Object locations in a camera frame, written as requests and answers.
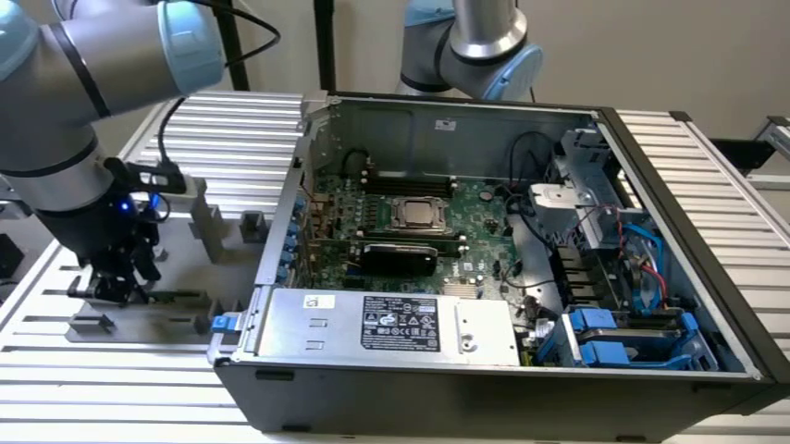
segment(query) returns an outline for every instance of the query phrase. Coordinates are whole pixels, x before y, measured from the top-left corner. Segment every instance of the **green circuit board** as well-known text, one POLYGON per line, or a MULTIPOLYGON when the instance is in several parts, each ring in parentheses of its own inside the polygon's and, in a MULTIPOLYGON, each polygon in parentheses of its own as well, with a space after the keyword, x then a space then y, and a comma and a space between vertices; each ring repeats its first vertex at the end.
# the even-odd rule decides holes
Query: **green circuit board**
MULTIPOLYGON (((512 238, 503 235, 505 211, 500 197, 489 201, 480 198, 480 192, 493 194, 493 187, 480 180, 460 179, 452 197, 445 203, 444 219, 451 233, 467 236, 468 250, 460 257, 440 257, 436 272, 429 277, 368 277, 360 276, 353 262, 353 234, 363 228, 384 229, 391 221, 392 199, 396 195, 368 194, 352 181, 337 176, 317 177, 316 196, 331 202, 323 208, 323 222, 316 227, 316 239, 311 252, 316 258, 313 266, 313 287, 327 290, 357 289, 385 292, 413 292, 440 294, 448 284, 476 285, 483 277, 485 298, 500 298, 500 281, 493 278, 493 264, 499 261, 505 269, 516 260, 512 238)), ((399 244, 431 245, 441 251, 441 240, 397 240, 399 244)), ((448 250, 456 248, 448 241, 448 250)))

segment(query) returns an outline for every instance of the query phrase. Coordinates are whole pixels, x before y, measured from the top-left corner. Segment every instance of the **red cable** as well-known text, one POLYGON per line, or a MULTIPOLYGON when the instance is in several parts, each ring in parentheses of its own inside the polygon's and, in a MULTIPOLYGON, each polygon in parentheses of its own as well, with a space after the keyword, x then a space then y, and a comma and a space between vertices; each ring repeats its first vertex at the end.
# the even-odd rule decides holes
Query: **red cable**
POLYGON ((662 303, 664 304, 664 307, 666 307, 667 306, 667 282, 664 281, 664 278, 662 277, 662 275, 658 274, 658 272, 652 269, 651 266, 642 265, 642 270, 646 273, 648 273, 658 280, 658 285, 662 288, 662 303))

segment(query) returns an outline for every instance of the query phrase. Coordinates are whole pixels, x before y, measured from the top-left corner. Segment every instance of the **power supply label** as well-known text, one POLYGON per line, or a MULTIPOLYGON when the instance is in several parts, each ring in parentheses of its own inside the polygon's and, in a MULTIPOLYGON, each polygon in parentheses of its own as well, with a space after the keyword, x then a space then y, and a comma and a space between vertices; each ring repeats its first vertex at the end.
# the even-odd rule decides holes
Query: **power supply label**
POLYGON ((368 350, 440 352, 436 300, 365 296, 361 346, 368 350))

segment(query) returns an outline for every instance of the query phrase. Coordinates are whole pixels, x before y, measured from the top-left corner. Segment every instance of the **metal work table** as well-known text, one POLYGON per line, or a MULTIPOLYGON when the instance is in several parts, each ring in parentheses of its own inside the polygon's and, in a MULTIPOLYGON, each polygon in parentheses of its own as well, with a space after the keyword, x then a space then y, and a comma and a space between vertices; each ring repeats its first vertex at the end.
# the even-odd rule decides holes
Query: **metal work table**
MULTIPOLYGON (((208 202, 220 206, 225 218, 247 209, 272 213, 299 137, 300 102, 299 95, 207 92, 195 95, 172 118, 166 132, 170 157, 186 173, 207 179, 208 202)), ((164 109, 154 110, 142 122, 124 149, 126 158, 156 159, 153 136, 164 109)), ((756 216, 767 211, 759 205, 759 196, 732 187, 731 178, 724 176, 727 168, 716 164, 712 147, 703 146, 695 129, 666 113, 620 115, 711 246, 726 253, 734 242, 756 245, 780 241, 772 227, 763 227, 764 218, 756 216), (699 167, 694 177, 707 178, 703 186, 688 186, 696 179, 683 178, 672 169, 680 162, 699 167), (726 213, 728 221, 742 224, 739 237, 715 224, 722 219, 710 202, 720 197, 732 200, 726 204, 738 210, 726 213)), ((766 251, 774 252, 756 249, 748 260, 724 254, 722 257, 734 258, 723 265, 790 356, 790 281, 764 277, 763 267, 775 258, 778 262, 771 264, 778 267, 770 270, 787 276, 790 269, 783 267, 790 268, 790 252, 766 256, 766 251)), ((72 344, 62 336, 65 321, 82 305, 64 294, 76 274, 73 266, 73 255, 53 243, 0 307, 0 442, 347 440, 261 435, 247 426, 205 360, 205 346, 72 344)), ((788 440, 790 401, 782 401, 750 417, 710 418, 668 442, 779 444, 788 440)))

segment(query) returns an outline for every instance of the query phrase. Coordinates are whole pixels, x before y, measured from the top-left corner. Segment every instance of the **aluminum profile table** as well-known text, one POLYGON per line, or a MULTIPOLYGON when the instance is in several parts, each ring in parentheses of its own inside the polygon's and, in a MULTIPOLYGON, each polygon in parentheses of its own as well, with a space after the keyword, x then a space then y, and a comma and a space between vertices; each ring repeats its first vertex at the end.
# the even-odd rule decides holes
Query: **aluminum profile table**
MULTIPOLYGON (((168 154, 185 172, 207 179, 208 201, 220 206, 227 217, 245 209, 271 213, 276 206, 285 165, 299 137, 300 101, 299 95, 201 93, 173 116, 166 132, 168 154)), ((124 150, 126 158, 156 159, 153 135, 164 109, 154 110, 142 122, 124 150)), ((663 157, 651 159, 663 165, 667 178, 679 177, 678 170, 683 170, 670 168, 666 160, 675 158, 670 154, 699 160, 695 165, 715 173, 712 166, 703 165, 704 158, 711 157, 699 154, 707 153, 707 148, 694 144, 699 138, 691 129, 674 120, 668 122, 666 114, 620 114, 650 155, 664 153, 663 157)), ((686 182, 674 179, 670 183, 674 191, 679 190, 679 198, 702 199, 683 195, 694 190, 684 186, 686 182)), ((736 198, 723 181, 715 185, 719 188, 706 188, 708 193, 736 198)), ((744 219, 739 222, 746 224, 744 228, 762 227, 763 219, 754 213, 736 214, 744 219)), ((726 231, 724 227, 711 225, 714 219, 695 216, 694 220, 702 221, 699 229, 726 231)), ((731 247, 716 248, 726 252, 731 247)), ((742 262, 728 260, 727 266, 736 270, 742 262)), ((0 442, 348 442, 340 437, 261 435, 253 430, 207 363, 204 346, 68 342, 62 336, 68 329, 65 321, 82 304, 64 294, 74 274, 73 255, 53 243, 0 307, 0 442)), ((760 315, 783 317, 764 317, 763 322, 780 327, 786 319, 784 325, 790 325, 786 294, 782 308, 782 293, 764 294, 764 291, 750 293, 755 310, 760 315)), ((790 351, 780 333, 776 340, 790 351)), ((667 442, 783 444, 788 440, 790 401, 782 401, 750 417, 712 417, 667 442)), ((481 442, 417 438, 356 440, 387 444, 405 441, 481 442)))

